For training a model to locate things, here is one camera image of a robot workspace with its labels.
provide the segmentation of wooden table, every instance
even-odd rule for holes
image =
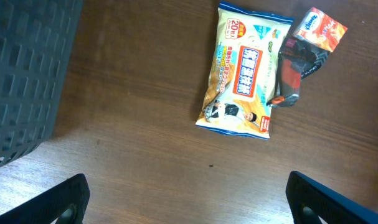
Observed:
[[[83,172],[85,223],[292,223],[292,170],[378,212],[378,0],[230,2],[349,28],[270,141],[194,125],[218,1],[87,0],[54,138],[0,168],[0,214]]]

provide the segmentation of snack package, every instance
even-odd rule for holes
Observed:
[[[292,18],[219,4],[209,87],[196,125],[212,131],[269,139],[278,51]]]
[[[293,106],[300,98],[301,80],[317,71],[328,55],[327,50],[294,37],[287,37],[279,51],[275,97],[268,105]]]
[[[293,36],[333,52],[346,30],[347,28],[339,22],[312,7],[294,31]]]

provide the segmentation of small orange carton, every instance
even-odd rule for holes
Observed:
[[[300,40],[333,52],[346,30],[347,28],[342,24],[312,7],[293,35]]]

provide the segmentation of perforated plastic basket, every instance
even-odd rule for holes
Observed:
[[[0,167],[52,134],[83,0],[0,0]]]

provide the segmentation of blue triangle graphic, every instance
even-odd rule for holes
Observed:
[[[259,38],[261,40],[269,33],[269,31],[272,29],[270,27],[265,27],[265,26],[258,26],[254,25],[255,29],[258,31]]]

